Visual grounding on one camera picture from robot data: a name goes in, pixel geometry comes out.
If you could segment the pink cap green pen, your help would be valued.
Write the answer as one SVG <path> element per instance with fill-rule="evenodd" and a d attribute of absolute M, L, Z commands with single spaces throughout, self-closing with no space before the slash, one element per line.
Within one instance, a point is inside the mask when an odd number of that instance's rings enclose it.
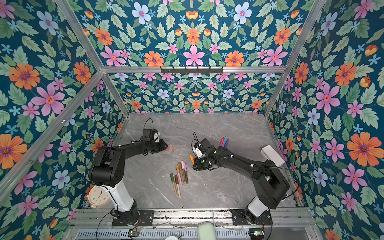
<path fill-rule="evenodd" d="M 188 185 L 189 184 L 188 166 L 187 166 L 187 163 L 184 162 L 184 161 L 182 161 L 181 164 L 182 164 L 182 172 L 183 172 L 183 175 L 184 175 L 185 183 Z"/>

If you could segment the pink highlighter marker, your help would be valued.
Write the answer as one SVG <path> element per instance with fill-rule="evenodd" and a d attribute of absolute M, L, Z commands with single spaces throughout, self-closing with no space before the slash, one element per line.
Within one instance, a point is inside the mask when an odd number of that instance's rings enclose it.
<path fill-rule="evenodd" d="M 223 146 L 224 140 L 225 140 L 225 137 L 222 138 L 222 140 L 221 140 L 221 142 L 220 142 L 220 147 Z"/>

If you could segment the blue marker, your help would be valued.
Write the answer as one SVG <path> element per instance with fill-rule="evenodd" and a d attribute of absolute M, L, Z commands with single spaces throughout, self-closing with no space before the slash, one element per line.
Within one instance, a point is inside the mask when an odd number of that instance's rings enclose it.
<path fill-rule="evenodd" d="M 227 139 L 228 139 L 227 137 L 224 138 L 223 143 L 222 143 L 222 147 L 225 146 L 225 144 L 226 144 L 226 142 L 227 142 Z"/>

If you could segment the purple marker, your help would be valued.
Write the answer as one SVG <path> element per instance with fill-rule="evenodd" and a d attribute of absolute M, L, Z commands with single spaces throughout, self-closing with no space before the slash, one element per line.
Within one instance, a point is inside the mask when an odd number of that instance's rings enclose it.
<path fill-rule="evenodd" d="M 229 139 L 229 138 L 227 138 L 227 140 L 226 140 L 226 143 L 225 143 L 225 145 L 224 145 L 224 147 L 225 147 L 225 148 L 227 148 L 227 147 L 228 147 L 228 144 L 229 144 L 229 140 L 230 140 L 230 139 Z"/>

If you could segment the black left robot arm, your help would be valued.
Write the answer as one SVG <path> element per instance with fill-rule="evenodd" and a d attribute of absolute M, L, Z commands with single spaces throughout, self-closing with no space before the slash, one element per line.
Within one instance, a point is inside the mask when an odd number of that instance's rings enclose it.
<path fill-rule="evenodd" d="M 103 187 L 114 204 L 112 226 L 134 226 L 142 217 L 137 202 L 130 196 L 124 183 L 126 159 L 137 155 L 157 154 L 165 151 L 164 140 L 157 142 L 133 141 L 117 147 L 101 147 L 90 168 L 89 179 Z"/>

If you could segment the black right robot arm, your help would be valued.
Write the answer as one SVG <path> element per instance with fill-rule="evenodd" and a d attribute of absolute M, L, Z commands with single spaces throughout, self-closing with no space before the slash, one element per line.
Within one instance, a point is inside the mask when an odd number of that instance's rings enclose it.
<path fill-rule="evenodd" d="M 276 209 L 288 197 L 290 185 L 281 172 L 285 161 L 270 145 L 262 149 L 265 160 L 261 162 L 237 155 L 223 145 L 216 148 L 207 139 L 197 141 L 192 145 L 192 151 L 191 161 L 195 171 L 227 168 L 252 181 L 256 196 L 241 216 L 250 225 L 258 224 L 267 211 Z"/>

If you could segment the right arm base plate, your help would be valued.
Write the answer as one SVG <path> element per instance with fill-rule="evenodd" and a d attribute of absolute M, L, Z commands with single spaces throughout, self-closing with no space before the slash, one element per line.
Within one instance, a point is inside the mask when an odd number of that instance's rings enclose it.
<path fill-rule="evenodd" d="M 264 211 L 259 217 L 253 215 L 249 210 L 230 209 L 233 225 L 235 226 L 272 226 L 273 220 L 269 209 Z"/>

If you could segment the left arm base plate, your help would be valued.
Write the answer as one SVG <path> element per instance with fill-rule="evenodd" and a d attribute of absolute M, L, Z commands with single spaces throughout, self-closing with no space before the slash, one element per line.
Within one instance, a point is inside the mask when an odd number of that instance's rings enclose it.
<path fill-rule="evenodd" d="M 129 212 L 113 213 L 113 227 L 151 226 L 154 220 L 153 210 L 133 210 Z"/>

